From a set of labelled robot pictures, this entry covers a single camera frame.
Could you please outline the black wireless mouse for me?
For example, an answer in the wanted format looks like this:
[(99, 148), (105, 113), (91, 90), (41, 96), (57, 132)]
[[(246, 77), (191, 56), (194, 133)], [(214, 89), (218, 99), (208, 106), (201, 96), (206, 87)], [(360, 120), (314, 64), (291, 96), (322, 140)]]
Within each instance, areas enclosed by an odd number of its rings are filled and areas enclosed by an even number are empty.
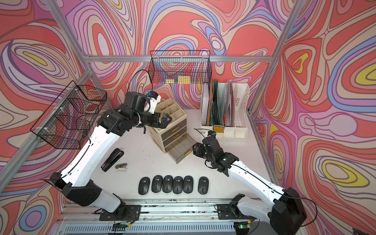
[(183, 192), (184, 193), (192, 193), (194, 186), (194, 181), (192, 176), (185, 176), (183, 179)]
[(164, 193), (170, 193), (173, 188), (173, 177), (167, 175), (163, 178), (162, 190)]
[(207, 194), (209, 189), (209, 179), (205, 176), (200, 177), (198, 183), (198, 192), (201, 195)]
[(183, 186), (184, 186), (183, 178), (181, 176), (176, 176), (173, 179), (172, 186), (173, 186), (172, 191), (174, 194), (181, 194), (183, 191)]
[(143, 177), (138, 186), (138, 193), (140, 195), (146, 195), (149, 191), (150, 186), (150, 178), (149, 177)]
[(153, 193), (159, 193), (162, 189), (163, 177), (161, 175), (156, 175), (151, 184), (151, 190)]

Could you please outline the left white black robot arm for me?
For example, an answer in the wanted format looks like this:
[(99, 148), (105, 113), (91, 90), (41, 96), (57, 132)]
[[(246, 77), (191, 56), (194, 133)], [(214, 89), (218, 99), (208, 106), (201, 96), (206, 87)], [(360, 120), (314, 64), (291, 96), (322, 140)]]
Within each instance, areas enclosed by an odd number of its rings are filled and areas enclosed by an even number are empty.
[(50, 176), (51, 184), (82, 207), (96, 206), (122, 218), (126, 214), (125, 203), (97, 186), (91, 176), (107, 151), (126, 131), (148, 126), (167, 128), (172, 118), (155, 111), (160, 101), (161, 96), (156, 91), (147, 95), (127, 92), (124, 103), (107, 110), (98, 119), (92, 135), (74, 160), (62, 172)]

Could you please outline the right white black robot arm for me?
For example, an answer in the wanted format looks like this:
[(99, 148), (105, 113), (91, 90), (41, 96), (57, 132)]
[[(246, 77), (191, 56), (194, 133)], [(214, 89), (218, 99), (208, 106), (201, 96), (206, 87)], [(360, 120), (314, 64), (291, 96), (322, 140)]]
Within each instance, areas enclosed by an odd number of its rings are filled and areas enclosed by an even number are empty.
[(233, 215), (251, 216), (267, 222), (278, 235), (294, 235), (300, 230), (307, 214), (296, 190), (284, 189), (262, 178), (237, 156), (225, 152), (215, 136), (207, 136), (201, 143), (194, 144), (193, 154), (259, 197), (259, 200), (253, 200), (238, 194), (230, 203)]

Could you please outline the green folder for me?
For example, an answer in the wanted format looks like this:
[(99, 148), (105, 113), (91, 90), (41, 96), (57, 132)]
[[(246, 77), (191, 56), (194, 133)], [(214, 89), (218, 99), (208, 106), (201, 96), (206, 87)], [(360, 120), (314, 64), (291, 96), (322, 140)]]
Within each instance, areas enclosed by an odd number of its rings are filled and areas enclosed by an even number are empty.
[(212, 97), (212, 125), (225, 124), (225, 103), (227, 96), (227, 84), (216, 80)]

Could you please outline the yellow sticky notes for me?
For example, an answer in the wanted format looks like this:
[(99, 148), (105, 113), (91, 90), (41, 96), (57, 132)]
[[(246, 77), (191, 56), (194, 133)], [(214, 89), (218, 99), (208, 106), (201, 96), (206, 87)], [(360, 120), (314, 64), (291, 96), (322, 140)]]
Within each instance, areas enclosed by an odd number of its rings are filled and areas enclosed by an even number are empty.
[(189, 75), (178, 75), (175, 78), (165, 80), (166, 84), (191, 84), (191, 77)]

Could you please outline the white file organizer rack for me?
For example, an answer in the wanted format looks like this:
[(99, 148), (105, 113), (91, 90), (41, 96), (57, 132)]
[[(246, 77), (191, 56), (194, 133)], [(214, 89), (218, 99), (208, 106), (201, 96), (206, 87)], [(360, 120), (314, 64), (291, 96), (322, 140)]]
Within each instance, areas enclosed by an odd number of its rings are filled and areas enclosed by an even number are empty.
[(225, 103), (225, 124), (212, 125), (212, 104), (210, 126), (206, 125), (208, 101), (209, 101), (209, 84), (202, 87), (201, 94), (201, 127), (199, 131), (206, 134), (209, 130), (217, 132), (218, 138), (227, 140), (241, 140), (248, 138), (248, 127), (246, 121), (246, 109), (250, 98), (250, 88), (247, 83), (233, 82), (228, 80), (222, 82), (227, 84), (227, 96)]

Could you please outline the black stapler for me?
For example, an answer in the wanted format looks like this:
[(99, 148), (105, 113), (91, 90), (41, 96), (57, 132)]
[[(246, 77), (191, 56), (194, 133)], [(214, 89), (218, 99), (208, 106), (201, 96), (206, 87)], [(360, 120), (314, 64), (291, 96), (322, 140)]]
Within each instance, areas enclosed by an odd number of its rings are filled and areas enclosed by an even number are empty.
[(119, 148), (116, 148), (102, 164), (101, 169), (104, 172), (107, 172), (123, 155), (124, 151), (120, 150)]

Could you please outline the small silver staple remover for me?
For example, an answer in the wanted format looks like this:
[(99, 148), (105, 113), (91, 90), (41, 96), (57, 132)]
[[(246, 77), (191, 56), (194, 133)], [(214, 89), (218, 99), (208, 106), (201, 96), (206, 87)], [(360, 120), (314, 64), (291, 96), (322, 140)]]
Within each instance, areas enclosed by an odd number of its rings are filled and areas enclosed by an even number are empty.
[(118, 170), (118, 171), (126, 172), (127, 171), (127, 163), (118, 164), (118, 165), (115, 166), (115, 169)]

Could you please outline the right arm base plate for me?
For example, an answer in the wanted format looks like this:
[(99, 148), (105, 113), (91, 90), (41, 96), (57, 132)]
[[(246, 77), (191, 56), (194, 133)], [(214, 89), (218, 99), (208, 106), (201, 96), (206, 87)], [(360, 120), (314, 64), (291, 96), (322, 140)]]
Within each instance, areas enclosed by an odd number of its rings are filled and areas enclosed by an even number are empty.
[(217, 211), (219, 220), (256, 220), (253, 216), (243, 215), (237, 207), (230, 204), (215, 204), (214, 209)]

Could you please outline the aluminium front rail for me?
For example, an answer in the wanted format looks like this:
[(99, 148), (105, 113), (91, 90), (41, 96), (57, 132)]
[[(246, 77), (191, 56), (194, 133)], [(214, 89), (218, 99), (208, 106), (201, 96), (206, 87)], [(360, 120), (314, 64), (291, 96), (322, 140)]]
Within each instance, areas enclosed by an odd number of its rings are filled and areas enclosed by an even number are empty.
[(131, 200), (141, 205), (137, 221), (100, 221), (102, 210), (67, 206), (54, 235), (275, 235), (271, 225), (256, 218), (219, 220), (215, 204), (230, 199)]

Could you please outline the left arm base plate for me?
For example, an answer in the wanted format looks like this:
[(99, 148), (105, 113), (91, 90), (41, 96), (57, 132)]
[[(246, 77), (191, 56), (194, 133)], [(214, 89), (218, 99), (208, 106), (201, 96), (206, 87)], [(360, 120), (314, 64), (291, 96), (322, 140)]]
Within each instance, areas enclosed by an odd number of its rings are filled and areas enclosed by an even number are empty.
[(101, 211), (100, 221), (137, 221), (141, 213), (141, 205), (125, 205), (121, 204), (114, 212)]

